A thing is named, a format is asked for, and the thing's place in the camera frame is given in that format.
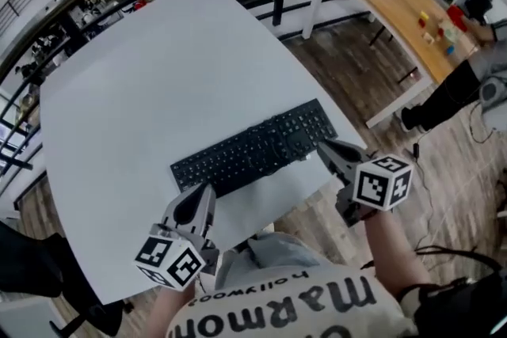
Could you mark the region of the light blue jeans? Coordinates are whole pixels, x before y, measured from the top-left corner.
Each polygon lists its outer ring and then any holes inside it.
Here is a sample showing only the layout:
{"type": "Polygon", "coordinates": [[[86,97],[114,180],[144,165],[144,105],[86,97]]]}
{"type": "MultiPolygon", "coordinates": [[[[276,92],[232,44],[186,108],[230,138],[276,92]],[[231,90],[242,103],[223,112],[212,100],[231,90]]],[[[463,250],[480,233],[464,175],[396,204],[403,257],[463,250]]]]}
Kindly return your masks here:
{"type": "Polygon", "coordinates": [[[294,270],[331,264],[292,235],[262,231],[223,253],[215,289],[258,283],[294,270]]]}

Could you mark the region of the pile of coloured toy blocks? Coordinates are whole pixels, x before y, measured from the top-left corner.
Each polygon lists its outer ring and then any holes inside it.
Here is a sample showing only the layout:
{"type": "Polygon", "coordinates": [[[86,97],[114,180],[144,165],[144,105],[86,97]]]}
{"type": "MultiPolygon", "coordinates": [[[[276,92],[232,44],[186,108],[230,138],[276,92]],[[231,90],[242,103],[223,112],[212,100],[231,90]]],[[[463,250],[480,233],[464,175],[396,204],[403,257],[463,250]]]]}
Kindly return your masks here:
{"type": "Polygon", "coordinates": [[[438,36],[437,30],[438,25],[443,20],[450,20],[448,18],[440,19],[436,22],[436,25],[433,25],[432,18],[425,12],[421,11],[418,18],[418,25],[421,29],[422,39],[428,44],[435,44],[438,46],[446,55],[451,55],[455,50],[455,44],[450,44],[446,41],[446,39],[442,39],[438,36]]]}

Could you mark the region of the black keyboard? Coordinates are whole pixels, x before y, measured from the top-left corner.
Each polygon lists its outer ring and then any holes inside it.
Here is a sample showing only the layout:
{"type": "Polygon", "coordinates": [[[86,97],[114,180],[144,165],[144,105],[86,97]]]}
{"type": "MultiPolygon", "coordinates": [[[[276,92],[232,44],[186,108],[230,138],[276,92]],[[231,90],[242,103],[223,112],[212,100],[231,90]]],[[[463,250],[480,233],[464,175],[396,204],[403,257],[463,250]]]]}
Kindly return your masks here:
{"type": "Polygon", "coordinates": [[[170,166],[181,192],[205,183],[225,196],[302,161],[337,132],[317,99],[248,127],[170,166]]]}

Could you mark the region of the long wooden table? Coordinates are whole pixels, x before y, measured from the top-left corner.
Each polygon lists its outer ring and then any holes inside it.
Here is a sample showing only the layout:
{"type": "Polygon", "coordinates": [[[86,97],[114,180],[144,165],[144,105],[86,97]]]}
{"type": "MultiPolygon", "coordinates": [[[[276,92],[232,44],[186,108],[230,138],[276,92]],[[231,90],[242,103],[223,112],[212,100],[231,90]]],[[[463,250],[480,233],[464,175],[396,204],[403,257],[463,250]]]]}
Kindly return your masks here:
{"type": "MultiPolygon", "coordinates": [[[[452,70],[478,50],[476,43],[462,34],[455,43],[456,50],[446,55],[435,44],[428,45],[421,36],[418,25],[420,12],[432,18],[433,25],[448,18],[444,8],[436,0],[358,0],[389,31],[411,58],[421,77],[401,96],[366,121],[372,128],[393,115],[433,83],[440,84],[452,70]]],[[[316,17],[322,0],[311,0],[310,9],[303,20],[302,37],[308,39],[316,26],[316,17]]]]}

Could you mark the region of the red box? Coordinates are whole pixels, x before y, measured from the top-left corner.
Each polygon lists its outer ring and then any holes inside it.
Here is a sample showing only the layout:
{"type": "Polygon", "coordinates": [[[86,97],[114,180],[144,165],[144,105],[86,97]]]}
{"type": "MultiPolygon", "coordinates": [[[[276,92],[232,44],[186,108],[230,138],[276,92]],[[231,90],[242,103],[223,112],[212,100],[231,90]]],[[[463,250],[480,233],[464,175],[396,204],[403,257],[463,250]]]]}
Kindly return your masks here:
{"type": "Polygon", "coordinates": [[[463,32],[467,31],[467,26],[463,22],[464,12],[456,5],[450,5],[447,9],[447,15],[451,22],[463,32]]]}

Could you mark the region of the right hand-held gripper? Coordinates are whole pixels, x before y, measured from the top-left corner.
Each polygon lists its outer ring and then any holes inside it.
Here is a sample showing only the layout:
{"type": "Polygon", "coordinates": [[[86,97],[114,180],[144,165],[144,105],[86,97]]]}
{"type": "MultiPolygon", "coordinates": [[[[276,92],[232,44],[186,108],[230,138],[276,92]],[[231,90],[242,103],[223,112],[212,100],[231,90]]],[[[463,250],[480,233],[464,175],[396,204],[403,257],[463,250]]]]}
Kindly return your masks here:
{"type": "Polygon", "coordinates": [[[337,194],[335,208],[347,226],[360,221],[362,207],[390,211],[409,195],[413,164],[404,158],[388,154],[369,161],[366,150],[329,139],[318,143],[318,156],[344,184],[337,194]]]}

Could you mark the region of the cream printed t-shirt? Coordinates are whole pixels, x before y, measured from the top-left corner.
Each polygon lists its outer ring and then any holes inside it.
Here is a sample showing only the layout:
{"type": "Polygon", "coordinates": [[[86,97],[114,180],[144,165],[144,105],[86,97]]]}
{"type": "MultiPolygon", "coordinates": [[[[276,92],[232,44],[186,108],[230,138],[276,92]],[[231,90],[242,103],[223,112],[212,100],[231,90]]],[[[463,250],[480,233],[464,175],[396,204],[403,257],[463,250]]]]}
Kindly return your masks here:
{"type": "Polygon", "coordinates": [[[255,272],[249,282],[201,295],[166,338],[407,338],[417,328],[378,280],[337,264],[255,272]]]}

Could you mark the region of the black office chair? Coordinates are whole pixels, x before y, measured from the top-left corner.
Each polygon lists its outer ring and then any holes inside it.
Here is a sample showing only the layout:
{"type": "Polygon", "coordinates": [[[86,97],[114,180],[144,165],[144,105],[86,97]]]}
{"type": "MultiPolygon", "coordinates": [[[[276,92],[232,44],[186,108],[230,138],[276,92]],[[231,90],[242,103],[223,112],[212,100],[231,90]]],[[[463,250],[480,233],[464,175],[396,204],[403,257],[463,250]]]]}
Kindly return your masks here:
{"type": "Polygon", "coordinates": [[[77,317],[62,328],[49,322],[58,338],[70,338],[85,321],[106,336],[115,336],[126,307],[123,301],[107,305],[100,301],[65,237],[53,234],[39,240],[1,221],[0,291],[46,298],[63,296],[77,317]]]}

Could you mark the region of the white bowl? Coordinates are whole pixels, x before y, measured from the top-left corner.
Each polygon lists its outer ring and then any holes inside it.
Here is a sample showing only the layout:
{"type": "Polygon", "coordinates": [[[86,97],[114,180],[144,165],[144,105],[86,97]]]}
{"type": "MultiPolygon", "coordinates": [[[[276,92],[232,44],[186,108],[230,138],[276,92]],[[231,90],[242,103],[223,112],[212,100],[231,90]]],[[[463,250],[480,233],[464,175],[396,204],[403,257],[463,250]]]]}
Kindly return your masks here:
{"type": "Polygon", "coordinates": [[[437,34],[442,39],[446,39],[448,43],[455,44],[463,32],[452,21],[443,20],[438,25],[437,34]]]}

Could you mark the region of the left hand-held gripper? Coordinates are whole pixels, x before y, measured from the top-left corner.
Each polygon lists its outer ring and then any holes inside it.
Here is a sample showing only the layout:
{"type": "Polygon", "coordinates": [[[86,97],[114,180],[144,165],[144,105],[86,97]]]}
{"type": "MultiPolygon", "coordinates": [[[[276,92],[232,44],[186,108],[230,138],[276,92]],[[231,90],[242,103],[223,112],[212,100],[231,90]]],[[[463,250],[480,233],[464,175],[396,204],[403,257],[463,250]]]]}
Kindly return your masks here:
{"type": "Polygon", "coordinates": [[[151,227],[134,259],[152,282],[184,291],[200,273],[214,275],[219,250],[208,239],[215,216],[215,189],[197,184],[172,200],[151,227]]]}

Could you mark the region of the person's left forearm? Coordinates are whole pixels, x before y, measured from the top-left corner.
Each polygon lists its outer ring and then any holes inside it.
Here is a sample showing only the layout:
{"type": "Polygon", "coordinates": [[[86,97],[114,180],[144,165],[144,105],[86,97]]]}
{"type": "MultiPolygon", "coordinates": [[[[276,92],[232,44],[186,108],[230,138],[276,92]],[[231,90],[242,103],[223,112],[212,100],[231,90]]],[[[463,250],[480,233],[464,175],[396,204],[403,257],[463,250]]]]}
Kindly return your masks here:
{"type": "Polygon", "coordinates": [[[195,296],[195,283],[182,291],[162,287],[147,318],[146,338],[165,338],[171,321],[179,310],[195,296]]]}

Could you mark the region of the person's right forearm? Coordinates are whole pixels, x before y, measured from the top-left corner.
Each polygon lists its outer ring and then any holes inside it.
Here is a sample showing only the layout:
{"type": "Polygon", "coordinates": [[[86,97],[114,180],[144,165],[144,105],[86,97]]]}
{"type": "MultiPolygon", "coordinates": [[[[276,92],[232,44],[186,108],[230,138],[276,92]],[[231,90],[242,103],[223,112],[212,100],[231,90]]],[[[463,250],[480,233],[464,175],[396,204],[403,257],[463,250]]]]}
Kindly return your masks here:
{"type": "Polygon", "coordinates": [[[417,257],[406,234],[390,211],[360,209],[377,279],[393,296],[406,288],[431,284],[431,276],[417,257]]]}

